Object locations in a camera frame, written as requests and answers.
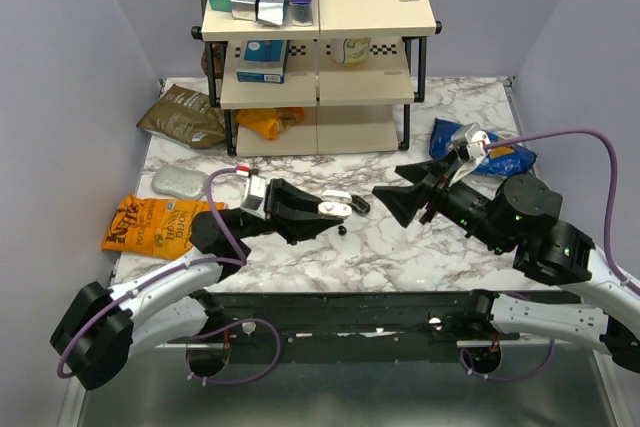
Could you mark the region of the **white earbud charging case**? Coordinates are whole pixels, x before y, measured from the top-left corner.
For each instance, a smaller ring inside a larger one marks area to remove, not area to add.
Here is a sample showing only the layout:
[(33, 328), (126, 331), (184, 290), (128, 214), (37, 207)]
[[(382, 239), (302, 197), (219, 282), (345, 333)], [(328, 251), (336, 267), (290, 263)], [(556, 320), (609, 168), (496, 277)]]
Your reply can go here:
[(348, 218), (352, 213), (352, 196), (341, 190), (329, 189), (322, 192), (318, 212), (322, 215)]

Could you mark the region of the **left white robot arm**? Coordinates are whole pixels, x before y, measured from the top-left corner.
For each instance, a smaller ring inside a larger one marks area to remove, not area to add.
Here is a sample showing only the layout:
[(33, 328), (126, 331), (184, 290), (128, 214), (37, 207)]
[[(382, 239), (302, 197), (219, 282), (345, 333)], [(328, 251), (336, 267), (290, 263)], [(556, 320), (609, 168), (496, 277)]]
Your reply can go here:
[(222, 319), (194, 295), (246, 265), (244, 239), (276, 233), (290, 245), (312, 240), (341, 225), (351, 201), (344, 191), (314, 196), (283, 179), (248, 174), (239, 207), (196, 215), (186, 254), (132, 281), (92, 282), (78, 291), (50, 337), (57, 376), (94, 390), (137, 353), (178, 339), (214, 340)]

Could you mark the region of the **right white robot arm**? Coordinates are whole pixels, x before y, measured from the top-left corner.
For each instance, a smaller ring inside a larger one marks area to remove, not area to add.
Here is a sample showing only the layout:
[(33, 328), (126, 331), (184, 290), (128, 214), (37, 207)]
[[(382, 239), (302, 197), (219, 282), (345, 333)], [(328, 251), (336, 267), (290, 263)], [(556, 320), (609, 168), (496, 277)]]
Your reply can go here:
[(576, 304), (543, 304), (475, 289), (465, 309), (444, 320), (459, 340), (533, 334), (588, 347), (618, 366), (639, 370), (639, 296), (618, 279), (602, 249), (560, 218), (562, 197), (530, 174), (504, 180), (488, 198), (455, 179), (455, 154), (399, 166), (405, 186), (376, 186), (373, 195), (408, 227), (442, 215), (496, 255), (512, 253), (526, 278), (581, 297)]

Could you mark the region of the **black earbud charging case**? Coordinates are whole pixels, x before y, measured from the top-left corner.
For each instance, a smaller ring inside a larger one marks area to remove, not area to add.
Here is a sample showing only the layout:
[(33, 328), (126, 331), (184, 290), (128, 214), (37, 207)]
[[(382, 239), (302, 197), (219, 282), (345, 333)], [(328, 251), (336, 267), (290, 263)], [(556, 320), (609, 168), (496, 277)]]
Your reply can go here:
[(370, 204), (361, 196), (352, 194), (350, 206), (358, 215), (366, 216), (371, 210)]

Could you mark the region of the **orange snack bag on shelf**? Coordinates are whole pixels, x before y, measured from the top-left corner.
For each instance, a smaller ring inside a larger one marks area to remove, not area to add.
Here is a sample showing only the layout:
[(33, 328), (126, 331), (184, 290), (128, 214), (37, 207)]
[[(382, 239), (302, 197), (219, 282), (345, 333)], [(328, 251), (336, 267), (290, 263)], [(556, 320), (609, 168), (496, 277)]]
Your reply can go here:
[(276, 140), (290, 127), (303, 122), (306, 112), (301, 107), (241, 109), (236, 121), (266, 140)]

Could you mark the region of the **blue Doritos chip bag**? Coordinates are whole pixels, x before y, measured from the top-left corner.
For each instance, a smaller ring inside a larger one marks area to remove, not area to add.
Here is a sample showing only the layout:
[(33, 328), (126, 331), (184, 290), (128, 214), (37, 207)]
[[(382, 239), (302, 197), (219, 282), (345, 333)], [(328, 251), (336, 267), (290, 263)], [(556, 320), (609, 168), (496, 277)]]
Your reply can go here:
[[(461, 127), (461, 124), (453, 121), (440, 118), (434, 120), (429, 140), (429, 155), (432, 159), (440, 159), (448, 153), (451, 138)], [(536, 160), (537, 154), (521, 145), (499, 147), (489, 152), (474, 173), (510, 177), (529, 172)]]

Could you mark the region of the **silver glitter pouch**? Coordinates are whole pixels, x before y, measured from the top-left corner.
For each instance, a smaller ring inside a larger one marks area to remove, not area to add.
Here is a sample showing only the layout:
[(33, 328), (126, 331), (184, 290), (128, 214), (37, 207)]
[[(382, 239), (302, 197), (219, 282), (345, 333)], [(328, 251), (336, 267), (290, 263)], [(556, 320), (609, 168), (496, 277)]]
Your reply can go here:
[(198, 200), (205, 194), (207, 178), (201, 171), (165, 165), (154, 174), (151, 189), (181, 200)]

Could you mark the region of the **beige three-tier shelf rack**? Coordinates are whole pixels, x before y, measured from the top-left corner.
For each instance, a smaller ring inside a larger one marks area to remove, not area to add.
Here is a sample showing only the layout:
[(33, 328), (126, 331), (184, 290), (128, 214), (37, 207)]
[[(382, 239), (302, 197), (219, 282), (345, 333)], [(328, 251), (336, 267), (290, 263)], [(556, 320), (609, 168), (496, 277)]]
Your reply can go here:
[[(429, 0), (314, 0), (313, 25), (262, 27), (236, 22), (200, 0), (203, 19), (191, 35), (221, 46), (222, 78), (208, 77), (210, 103), (224, 116), (231, 156), (286, 156), (406, 151), (411, 107), (426, 96), (427, 39), (442, 25)], [(370, 37), (366, 60), (338, 65), (332, 39)], [(285, 39), (282, 85), (242, 84), (235, 75), (247, 39)], [(246, 108), (303, 107), (306, 119), (277, 141), (236, 123)]]

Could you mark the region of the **orange Kettle chip bag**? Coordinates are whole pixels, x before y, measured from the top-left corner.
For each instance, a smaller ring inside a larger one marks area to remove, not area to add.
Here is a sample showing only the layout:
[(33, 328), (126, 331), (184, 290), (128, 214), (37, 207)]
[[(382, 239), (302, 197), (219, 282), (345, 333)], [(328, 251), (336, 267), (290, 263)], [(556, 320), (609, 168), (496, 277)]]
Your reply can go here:
[(191, 223), (210, 210), (206, 201), (138, 198), (118, 205), (103, 237), (103, 251), (176, 260), (191, 248)]

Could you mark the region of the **brown snack bag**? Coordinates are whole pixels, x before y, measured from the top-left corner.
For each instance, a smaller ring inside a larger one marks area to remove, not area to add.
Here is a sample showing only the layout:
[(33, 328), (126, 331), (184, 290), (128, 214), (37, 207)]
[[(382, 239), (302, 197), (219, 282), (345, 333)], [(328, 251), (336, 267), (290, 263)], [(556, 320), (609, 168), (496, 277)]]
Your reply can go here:
[(201, 92), (171, 86), (138, 121), (137, 128), (186, 147), (206, 150), (226, 139), (224, 116)]

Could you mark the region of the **white yellow cup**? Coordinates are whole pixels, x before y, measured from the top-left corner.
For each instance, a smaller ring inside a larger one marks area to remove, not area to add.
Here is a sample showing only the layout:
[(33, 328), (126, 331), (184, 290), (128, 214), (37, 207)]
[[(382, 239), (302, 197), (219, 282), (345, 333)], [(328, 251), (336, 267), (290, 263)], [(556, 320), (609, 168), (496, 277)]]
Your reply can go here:
[(341, 66), (358, 65), (368, 57), (370, 42), (370, 37), (332, 39), (330, 56)]

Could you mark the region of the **blue white box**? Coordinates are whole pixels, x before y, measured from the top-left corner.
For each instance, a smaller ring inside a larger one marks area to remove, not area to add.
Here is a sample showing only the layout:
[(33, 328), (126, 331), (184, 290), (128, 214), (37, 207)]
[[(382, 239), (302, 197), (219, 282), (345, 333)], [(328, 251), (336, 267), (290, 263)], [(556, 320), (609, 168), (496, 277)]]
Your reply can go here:
[(248, 40), (242, 43), (236, 67), (239, 82), (283, 84), (289, 42)]

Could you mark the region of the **dark brown bag behind shelf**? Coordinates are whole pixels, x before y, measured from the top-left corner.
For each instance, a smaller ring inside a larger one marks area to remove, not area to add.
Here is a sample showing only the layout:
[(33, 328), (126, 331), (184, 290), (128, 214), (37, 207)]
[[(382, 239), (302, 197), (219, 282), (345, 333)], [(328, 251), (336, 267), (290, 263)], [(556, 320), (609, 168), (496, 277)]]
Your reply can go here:
[(211, 49), (205, 48), (201, 56), (201, 68), (205, 76), (210, 77), (211, 73), (216, 79), (222, 78), (221, 67), (221, 46), (217, 43), (211, 45)]

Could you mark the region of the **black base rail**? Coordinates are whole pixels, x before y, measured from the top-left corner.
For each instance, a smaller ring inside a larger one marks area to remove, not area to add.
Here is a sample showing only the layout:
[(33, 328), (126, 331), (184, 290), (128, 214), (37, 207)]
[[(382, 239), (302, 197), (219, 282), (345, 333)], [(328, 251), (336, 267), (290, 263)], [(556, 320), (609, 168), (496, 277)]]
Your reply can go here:
[(205, 313), (188, 348), (197, 367), (233, 364), (454, 362), (458, 346), (494, 340), (487, 291), (191, 296)]

